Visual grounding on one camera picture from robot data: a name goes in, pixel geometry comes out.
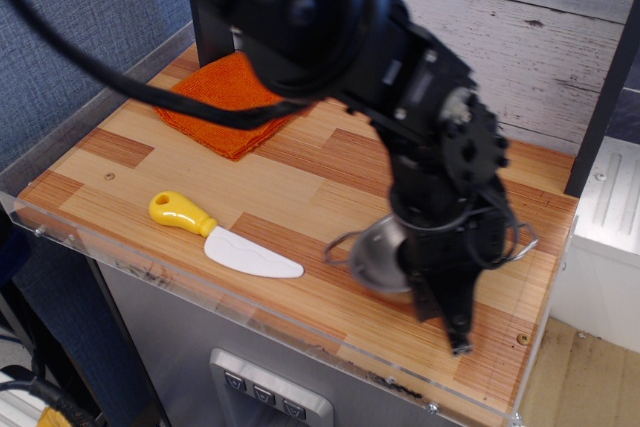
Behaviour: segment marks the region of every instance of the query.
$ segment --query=white wood panel wall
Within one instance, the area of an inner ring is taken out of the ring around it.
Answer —
[[[578,152],[633,0],[404,1],[474,69],[508,136]]]

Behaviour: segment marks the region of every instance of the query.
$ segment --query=button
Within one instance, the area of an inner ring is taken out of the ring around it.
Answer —
[[[290,400],[282,399],[282,406],[284,407],[284,411],[295,419],[305,420],[307,418],[307,413],[304,408],[298,404],[294,404]]]
[[[247,390],[247,386],[245,385],[244,379],[242,377],[238,377],[235,374],[225,372],[224,378],[226,379],[227,384],[230,387],[233,387],[234,389],[239,390],[241,392],[244,392],[245,390]]]
[[[258,387],[257,385],[253,386],[253,395],[256,396],[256,399],[258,399],[260,402],[264,402],[265,404],[275,405],[276,403],[276,397],[272,392],[269,392],[262,387]]]

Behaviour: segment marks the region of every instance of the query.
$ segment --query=wooden floor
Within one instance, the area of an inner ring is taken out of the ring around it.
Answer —
[[[640,426],[640,354],[549,319],[520,412],[526,427]]]

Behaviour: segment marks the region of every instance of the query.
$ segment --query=gray fabric wall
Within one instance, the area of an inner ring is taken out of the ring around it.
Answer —
[[[31,2],[72,43],[121,72],[191,20],[188,0]],[[103,88],[0,0],[0,171]],[[13,280],[73,359],[109,425],[154,419],[139,364],[84,257],[42,238],[31,241],[31,257]]]
[[[60,32],[126,71],[191,20],[188,0],[31,0]],[[103,86],[54,53],[0,0],[0,170]]]

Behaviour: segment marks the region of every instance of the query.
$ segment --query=yellow knife handle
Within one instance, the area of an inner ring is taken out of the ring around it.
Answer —
[[[149,203],[149,214],[158,224],[180,227],[193,234],[208,237],[218,221],[187,199],[184,195],[166,190]]]

